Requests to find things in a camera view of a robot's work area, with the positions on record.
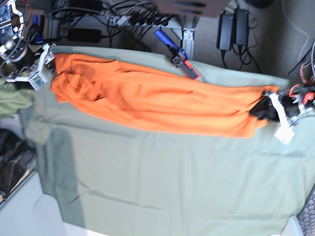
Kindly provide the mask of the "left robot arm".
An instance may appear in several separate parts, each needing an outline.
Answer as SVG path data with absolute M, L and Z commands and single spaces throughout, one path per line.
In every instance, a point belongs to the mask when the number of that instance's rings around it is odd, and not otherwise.
M 285 91 L 265 91 L 249 114 L 259 120 L 287 121 L 289 127 L 307 117 L 315 116 L 315 46 L 289 72 L 299 73 L 300 82 Z

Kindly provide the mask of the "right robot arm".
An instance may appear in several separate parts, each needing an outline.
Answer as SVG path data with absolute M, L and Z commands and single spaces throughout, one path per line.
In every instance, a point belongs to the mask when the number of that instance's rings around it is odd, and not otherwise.
M 28 0 L 24 10 L 15 0 L 0 2 L 0 76 L 6 84 L 38 90 L 53 76 L 55 39 L 36 40 L 42 36 L 45 17 L 31 24 L 32 9 Z

